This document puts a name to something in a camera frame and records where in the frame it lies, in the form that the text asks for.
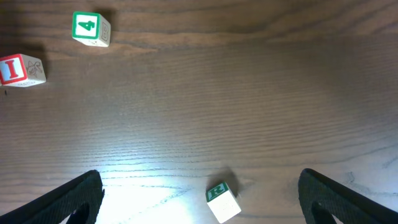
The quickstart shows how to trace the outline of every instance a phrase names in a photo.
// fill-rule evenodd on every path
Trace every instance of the letter i block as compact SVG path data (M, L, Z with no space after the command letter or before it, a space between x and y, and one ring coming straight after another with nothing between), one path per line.
M241 208L226 182L207 191L206 199L219 223L223 223L241 212Z
M4 86L29 87L45 83L42 61L23 54L0 58L0 82Z
M108 47L111 24L94 12L74 12L72 37L88 46Z

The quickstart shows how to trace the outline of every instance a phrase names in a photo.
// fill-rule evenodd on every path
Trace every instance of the wood grain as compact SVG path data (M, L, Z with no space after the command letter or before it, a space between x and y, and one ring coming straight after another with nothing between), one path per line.
M0 214L90 169L97 223L217 223L228 172L228 223L305 223L306 167L398 210L397 3L3 0L1 53L48 82L0 89ZM77 10L104 12L109 48L71 39Z

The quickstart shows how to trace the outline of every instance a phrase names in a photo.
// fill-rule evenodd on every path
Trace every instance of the number 4 block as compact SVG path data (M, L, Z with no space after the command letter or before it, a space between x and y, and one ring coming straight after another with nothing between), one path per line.
M0 58L0 82L5 86L28 87L45 83L42 61L23 54Z
M223 223L241 212L241 208L226 182L208 190L206 199L219 223Z
M108 47L111 24L98 13L74 12L72 37L88 46Z

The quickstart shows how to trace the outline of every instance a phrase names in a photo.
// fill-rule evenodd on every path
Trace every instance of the block face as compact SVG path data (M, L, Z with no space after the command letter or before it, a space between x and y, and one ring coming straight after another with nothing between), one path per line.
M111 42L111 24L103 16L101 16L99 22L101 25L99 32L100 35L98 38L104 45L109 46L109 43Z
M207 191L206 193L206 199L207 202L212 201L213 199L217 198L218 196L220 196L222 193L226 192L229 190L228 185L226 184L226 182L222 182L219 185L217 185L216 187L213 187L212 189L210 189L209 191Z
M224 223L241 212L231 190L227 190L207 203L219 223Z
M27 79L21 54L0 58L0 81L2 85Z
M72 37L98 39L100 34L100 16L93 12L74 12Z
M22 55L22 61L25 66L27 77L29 80L46 81L43 63L40 59L28 55Z

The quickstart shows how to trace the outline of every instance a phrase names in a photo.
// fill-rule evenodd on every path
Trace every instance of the toy block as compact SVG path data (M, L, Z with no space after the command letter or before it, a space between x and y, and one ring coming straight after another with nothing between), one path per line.
M111 41L111 24L94 12L74 12L72 38L95 47L108 47Z
M226 182L208 190L206 199L219 223L224 223L241 212L241 208Z
M0 58L0 82L4 86L16 87L45 83L42 61L23 54Z

